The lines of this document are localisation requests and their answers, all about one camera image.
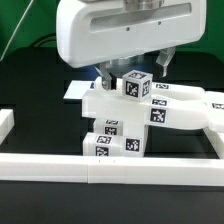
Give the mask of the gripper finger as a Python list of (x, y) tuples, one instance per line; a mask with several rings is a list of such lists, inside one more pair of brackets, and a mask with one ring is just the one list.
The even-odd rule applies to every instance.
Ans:
[(168, 65), (171, 62), (175, 51), (175, 47), (169, 47), (160, 50), (159, 56), (156, 59), (158, 75), (160, 77), (165, 77), (167, 75)]
[(99, 75), (102, 77), (102, 87), (105, 90), (111, 90), (112, 89), (112, 77), (109, 74), (106, 63), (98, 63), (95, 65), (96, 71), (99, 73)]

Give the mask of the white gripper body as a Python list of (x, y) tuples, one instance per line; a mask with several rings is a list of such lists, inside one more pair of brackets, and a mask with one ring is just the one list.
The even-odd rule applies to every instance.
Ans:
[(175, 47), (201, 38), (206, 0), (60, 0), (57, 49), (74, 68)]

